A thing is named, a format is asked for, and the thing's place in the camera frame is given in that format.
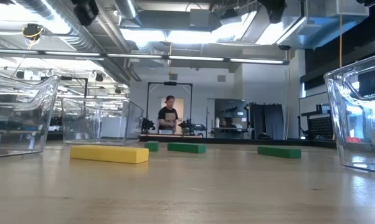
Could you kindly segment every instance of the metal frame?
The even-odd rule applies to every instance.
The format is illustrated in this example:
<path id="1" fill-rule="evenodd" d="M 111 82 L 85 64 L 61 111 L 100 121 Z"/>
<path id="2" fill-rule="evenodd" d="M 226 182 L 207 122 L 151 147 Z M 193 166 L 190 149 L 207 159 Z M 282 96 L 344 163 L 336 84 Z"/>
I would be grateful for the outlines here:
<path id="1" fill-rule="evenodd" d="M 204 57 L 187 55 L 154 55 L 154 54 L 131 54 L 123 52 L 97 53 L 97 52 L 69 52 L 55 50 L 21 50 L 0 49 L 0 57 L 32 57 L 32 58 L 55 58 L 70 60 L 95 60 L 102 61 L 106 58 L 136 58 L 136 59 L 160 59 L 160 60 L 188 60 L 219 63 L 254 63 L 265 65 L 288 65 L 290 61 L 284 59 L 267 58 L 230 58 L 230 57 Z"/>
<path id="2" fill-rule="evenodd" d="M 190 86 L 190 116 L 192 119 L 192 100 L 193 100 L 193 84 L 192 83 L 175 83 L 175 82 L 148 82 L 148 92 L 146 97 L 146 119 L 149 116 L 149 90 L 151 84 L 163 84 L 163 85 L 189 85 Z"/>

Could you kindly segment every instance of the cable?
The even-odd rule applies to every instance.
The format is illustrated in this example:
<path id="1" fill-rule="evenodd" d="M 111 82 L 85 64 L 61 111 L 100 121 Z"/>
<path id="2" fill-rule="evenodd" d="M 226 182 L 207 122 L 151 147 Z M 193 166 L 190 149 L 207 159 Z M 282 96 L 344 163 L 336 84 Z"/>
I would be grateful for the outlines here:
<path id="1" fill-rule="evenodd" d="M 288 50 L 288 61 L 292 59 L 292 50 Z M 290 66 L 288 67 L 288 87 L 287 87 L 287 104 L 288 104 L 288 97 L 290 96 Z M 285 139 L 288 138 L 288 127 L 290 124 L 290 108 L 287 108 L 287 128 L 286 128 L 286 136 Z"/>
<path id="2" fill-rule="evenodd" d="M 343 66 L 343 14 L 339 13 L 339 67 Z"/>
<path id="3" fill-rule="evenodd" d="M 202 9 L 201 6 L 200 6 L 197 2 L 189 2 L 189 4 L 187 4 L 187 6 L 186 6 L 186 8 L 185 8 L 185 12 L 188 11 L 188 7 L 189 7 L 190 4 L 192 4 L 192 3 L 196 4 L 197 6 L 199 6 L 200 9 Z"/>
<path id="4" fill-rule="evenodd" d="M 32 46 L 34 45 L 33 43 L 35 43 L 35 41 L 36 41 L 36 37 L 37 37 L 37 35 L 34 36 L 34 40 L 28 46 L 27 50 L 31 50 Z M 17 68 L 15 69 L 15 71 L 13 72 L 13 74 L 11 75 L 11 78 L 17 73 L 17 71 L 20 68 L 21 64 L 23 63 L 24 59 L 26 59 L 26 55 L 23 55 L 23 58 L 22 58 L 21 62 L 19 63 L 19 65 L 17 66 Z"/>

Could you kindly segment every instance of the ceiling duct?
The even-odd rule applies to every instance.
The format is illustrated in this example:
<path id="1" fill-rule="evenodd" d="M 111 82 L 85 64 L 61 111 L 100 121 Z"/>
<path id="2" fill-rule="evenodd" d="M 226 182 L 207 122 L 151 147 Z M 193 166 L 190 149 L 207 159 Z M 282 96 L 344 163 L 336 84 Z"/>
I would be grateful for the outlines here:
<path id="1" fill-rule="evenodd" d="M 114 5 L 124 20 L 129 20 L 138 26 L 142 26 L 138 17 L 138 10 L 134 0 L 113 0 Z"/>
<path id="2" fill-rule="evenodd" d="M 261 7 L 242 41 L 315 49 L 339 36 L 340 15 L 343 18 L 343 32 L 369 16 L 369 9 L 356 1 L 285 0 L 285 4 L 287 7 L 278 23 L 269 21 L 266 5 Z"/>
<path id="3" fill-rule="evenodd" d="M 70 32 L 68 34 L 73 37 L 63 38 L 63 40 L 77 51 L 104 52 L 103 47 L 96 42 L 86 28 L 78 23 L 77 18 L 62 1 L 14 0 L 14 2 L 28 9 L 31 13 L 40 15 L 43 19 L 49 22 L 56 22 L 59 25 L 65 24 L 69 26 Z M 95 63 L 107 70 L 109 75 L 116 82 L 129 83 L 130 78 L 128 74 L 109 58 L 105 58 L 102 61 L 95 61 Z"/>

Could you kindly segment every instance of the black shirt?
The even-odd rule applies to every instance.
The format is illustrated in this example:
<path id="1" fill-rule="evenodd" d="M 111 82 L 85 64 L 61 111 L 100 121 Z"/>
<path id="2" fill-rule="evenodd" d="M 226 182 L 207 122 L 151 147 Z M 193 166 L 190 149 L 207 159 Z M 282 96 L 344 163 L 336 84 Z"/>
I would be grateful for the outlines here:
<path id="1" fill-rule="evenodd" d="M 176 109 L 168 109 L 166 106 L 163 107 L 159 112 L 158 112 L 158 119 L 163 119 L 165 121 L 175 121 L 178 119 L 178 113 L 176 112 Z M 158 129 L 173 129 L 171 127 L 166 127 L 160 125 Z"/>

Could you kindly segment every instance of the yellow block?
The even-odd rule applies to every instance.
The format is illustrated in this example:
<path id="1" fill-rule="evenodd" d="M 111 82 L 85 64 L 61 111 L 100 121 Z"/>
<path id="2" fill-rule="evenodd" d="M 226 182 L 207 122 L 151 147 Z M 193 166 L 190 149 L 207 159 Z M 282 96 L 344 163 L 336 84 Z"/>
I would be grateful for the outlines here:
<path id="1" fill-rule="evenodd" d="M 71 159 L 138 164 L 149 160 L 149 149 L 120 146 L 71 146 Z"/>

